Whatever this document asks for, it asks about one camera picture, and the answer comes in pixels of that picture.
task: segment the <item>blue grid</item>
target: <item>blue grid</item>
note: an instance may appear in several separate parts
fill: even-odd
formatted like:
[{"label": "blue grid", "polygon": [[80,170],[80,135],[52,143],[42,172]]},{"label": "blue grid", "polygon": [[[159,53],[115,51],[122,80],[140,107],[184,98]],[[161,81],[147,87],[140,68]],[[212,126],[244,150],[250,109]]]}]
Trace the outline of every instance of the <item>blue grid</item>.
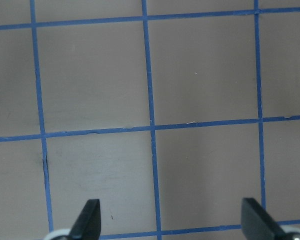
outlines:
[{"label": "blue grid", "polygon": [[[214,12],[166,14],[166,15],[147,15],[147,0],[141,0],[142,16],[110,17],[110,18],[66,20],[66,21],[52,21],[52,22],[36,22],[35,0],[29,0],[29,1],[30,1],[31,23],[0,25],[0,31],[1,30],[10,30],[10,29],[29,29],[29,28],[31,28],[40,134],[0,137],[0,142],[24,141],[24,140],[33,140],[33,139],[41,140],[46,208],[47,208],[48,226],[49,226],[50,231],[52,231],[54,229],[54,227],[53,227],[53,216],[52,216],[52,205],[51,205],[51,194],[50,194],[50,183],[49,183],[49,171],[48,171],[48,162],[47,162],[47,138],[55,138],[55,137],[79,136],[79,135],[87,135],[87,134],[111,134],[111,133],[124,133],[124,132],[140,132],[140,131],[150,131],[150,133],[151,133],[156,231],[102,235],[100,237],[100,239],[106,240],[106,239],[157,236],[157,239],[161,240],[163,235],[178,235],[178,234],[187,234],[187,233],[226,231],[226,230],[236,230],[236,229],[241,228],[240,225],[222,225],[222,226],[188,228],[188,229],[177,229],[177,230],[162,230],[161,229],[160,198],[159,198],[157,152],[156,152],[156,131],[159,131],[159,130],[201,128],[201,127],[223,126],[223,125],[258,124],[261,204],[264,208],[266,208],[266,182],[265,182],[265,163],[264,163],[263,123],[300,120],[300,115],[295,115],[295,116],[291,116],[291,117],[284,117],[284,116],[263,117],[259,15],[260,14],[269,14],[269,13],[300,12],[300,7],[260,9],[258,0],[254,0],[254,8],[248,9],[248,10],[214,11]],[[156,125],[155,124],[153,87],[152,87],[152,71],[151,71],[148,21],[166,20],[166,19],[219,17],[219,16],[242,16],[242,15],[254,15],[258,118],[257,119],[236,119],[236,120],[221,120],[221,121],[208,121],[208,122],[196,122],[196,123]],[[38,42],[37,42],[37,28],[53,27],[53,26],[69,26],[69,25],[134,22],[134,21],[142,21],[143,22],[150,125],[135,126],[135,127],[131,127],[131,128],[107,128],[107,129],[89,129],[89,130],[77,130],[77,131],[46,132],[45,131],[43,103],[42,103],[40,64],[39,64],[39,54],[38,54]],[[282,225],[300,224],[300,219],[279,221],[278,223],[282,224]]]}]

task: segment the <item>black object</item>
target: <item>black object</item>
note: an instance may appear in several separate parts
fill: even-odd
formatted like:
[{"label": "black object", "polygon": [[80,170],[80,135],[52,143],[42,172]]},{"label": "black object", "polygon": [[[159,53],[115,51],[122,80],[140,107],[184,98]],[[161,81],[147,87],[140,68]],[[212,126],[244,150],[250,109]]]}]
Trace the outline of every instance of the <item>black object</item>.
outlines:
[{"label": "black object", "polygon": [[243,198],[242,232],[247,240],[300,240],[300,232],[286,233],[254,198]]},{"label": "black object", "polygon": [[98,240],[101,233],[101,212],[99,199],[89,199],[72,226],[68,236],[52,240]]}]

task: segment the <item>vertical blue line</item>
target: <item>vertical blue line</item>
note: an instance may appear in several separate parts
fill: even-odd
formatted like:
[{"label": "vertical blue line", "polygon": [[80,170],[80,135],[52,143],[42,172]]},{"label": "vertical blue line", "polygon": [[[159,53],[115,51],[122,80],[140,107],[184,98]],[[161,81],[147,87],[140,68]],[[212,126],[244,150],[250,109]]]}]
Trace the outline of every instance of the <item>vertical blue line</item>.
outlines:
[{"label": "vertical blue line", "polygon": [[41,136],[41,146],[42,146],[45,201],[46,201],[46,210],[47,210],[47,217],[48,217],[48,226],[49,226],[49,231],[51,232],[54,230],[54,223],[53,223],[53,218],[52,218],[52,205],[51,205],[48,160],[47,160],[47,140],[46,140],[44,110],[43,110],[43,104],[42,104],[35,0],[30,0],[30,13],[31,13],[31,30],[32,30],[34,70],[35,70],[36,100],[37,100],[37,104],[38,104],[40,136]]},{"label": "vertical blue line", "polygon": [[259,31],[259,2],[254,0],[254,36],[255,36],[255,65],[257,106],[259,119],[259,155],[260,155],[260,185],[261,205],[266,208],[266,179],[265,179],[265,153],[264,153],[264,124],[262,112],[262,86],[261,86],[261,59],[260,59],[260,31]]},{"label": "vertical blue line", "polygon": [[147,84],[148,84],[156,231],[158,232],[157,240],[161,240],[162,235],[161,235],[158,164],[157,164],[157,150],[156,150],[155,107],[154,107],[154,95],[153,95],[153,86],[152,86],[149,28],[148,28],[148,20],[147,20],[147,0],[141,0],[141,1],[142,1],[142,16],[143,16],[143,34],[144,34],[146,76],[147,76]]}]

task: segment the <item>horizontal blue line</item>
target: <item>horizontal blue line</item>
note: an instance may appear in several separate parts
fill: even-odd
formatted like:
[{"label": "horizontal blue line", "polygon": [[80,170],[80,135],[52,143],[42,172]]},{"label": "horizontal blue line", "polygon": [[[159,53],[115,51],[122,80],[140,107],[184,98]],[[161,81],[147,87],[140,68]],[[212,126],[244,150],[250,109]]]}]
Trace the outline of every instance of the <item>horizontal blue line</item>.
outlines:
[{"label": "horizontal blue line", "polygon": [[222,126],[222,125],[235,125],[235,124],[255,124],[258,123],[258,119],[237,119],[237,120],[222,120],[222,121],[206,121],[206,122],[191,122],[169,125],[157,125],[156,130],[166,129],[186,129],[186,128],[200,128],[209,126]]},{"label": "horizontal blue line", "polygon": [[105,128],[105,129],[93,129],[93,130],[78,130],[78,131],[58,131],[58,132],[47,132],[46,138],[55,137],[66,137],[66,136],[77,136],[87,134],[114,134],[114,133],[127,133],[127,132],[141,132],[150,131],[150,126],[135,126],[129,128]]},{"label": "horizontal blue line", "polygon": [[199,228],[188,228],[178,230],[164,230],[161,232],[162,235],[178,235],[178,234],[190,234],[190,233],[204,233],[204,232],[216,232],[241,229],[241,225],[222,225],[222,226],[208,226]]},{"label": "horizontal blue line", "polygon": [[293,121],[300,120],[300,115],[295,116],[273,116],[273,117],[264,117],[263,122],[281,122],[281,121]]},{"label": "horizontal blue line", "polygon": [[294,225],[294,224],[300,224],[300,219],[299,219],[299,220],[278,221],[277,223],[278,223],[279,225]]},{"label": "horizontal blue line", "polygon": [[[180,14],[150,15],[150,16],[108,17],[108,18],[95,18],[95,19],[82,19],[82,20],[37,22],[34,23],[34,25],[37,28],[42,28],[42,27],[55,27],[55,26],[83,25],[83,24],[135,22],[135,21],[143,21],[143,20],[152,21],[152,20],[167,20],[167,19],[242,16],[242,15],[253,15],[253,14],[293,13],[293,12],[300,12],[300,7],[264,8],[264,9],[259,9],[257,11],[253,9],[248,9],[248,10],[236,10],[236,11],[212,11],[212,12],[180,13]],[[0,25],[0,30],[27,29],[31,27],[32,27],[31,23],[8,24],[8,25]]]},{"label": "horizontal blue line", "polygon": [[147,232],[134,232],[134,233],[122,233],[122,234],[111,234],[111,235],[101,235],[99,239],[126,239],[126,238],[138,238],[138,237],[149,237],[157,236],[157,231],[147,231]]},{"label": "horizontal blue line", "polygon": [[41,139],[40,134],[22,135],[22,136],[0,136],[0,142],[12,142],[21,140]]},{"label": "horizontal blue line", "polygon": [[0,25],[0,30],[29,29],[29,28],[31,28],[31,23]]},{"label": "horizontal blue line", "polygon": [[260,14],[272,14],[272,13],[293,13],[300,12],[300,7],[285,7],[285,8],[265,8],[259,9]]}]

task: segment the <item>white plastic part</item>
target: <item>white plastic part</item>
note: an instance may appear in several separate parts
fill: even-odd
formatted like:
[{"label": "white plastic part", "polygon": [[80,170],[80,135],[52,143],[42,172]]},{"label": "white plastic part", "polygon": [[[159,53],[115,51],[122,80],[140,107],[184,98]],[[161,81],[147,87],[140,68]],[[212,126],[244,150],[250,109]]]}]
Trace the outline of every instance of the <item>white plastic part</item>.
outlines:
[{"label": "white plastic part", "polygon": [[45,236],[43,240],[51,240],[56,237],[67,236],[69,235],[69,233],[70,233],[70,228],[55,230],[50,232],[47,236]]},{"label": "white plastic part", "polygon": [[282,230],[288,234],[288,233],[300,233],[300,228],[298,227],[294,227],[294,226],[288,226],[288,225],[284,225],[284,226],[280,226],[282,228]]}]

